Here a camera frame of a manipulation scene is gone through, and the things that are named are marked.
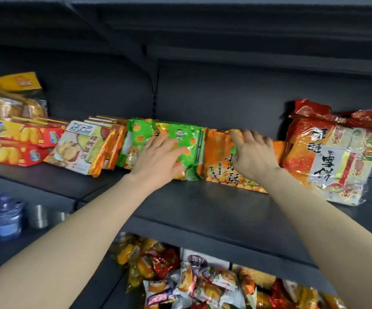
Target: water bottle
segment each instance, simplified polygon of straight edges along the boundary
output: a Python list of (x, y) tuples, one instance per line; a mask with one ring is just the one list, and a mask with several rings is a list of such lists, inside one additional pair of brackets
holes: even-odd
[(0, 196), (0, 242), (19, 237), (22, 231), (23, 202)]

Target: cartoon character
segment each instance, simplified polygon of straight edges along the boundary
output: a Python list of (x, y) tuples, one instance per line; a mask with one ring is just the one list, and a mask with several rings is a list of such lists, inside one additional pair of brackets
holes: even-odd
[(179, 141), (183, 141), (182, 135), (186, 135), (186, 133), (184, 133), (184, 132), (182, 131), (182, 129), (178, 129), (174, 134), (177, 135), (177, 139), (178, 139)]

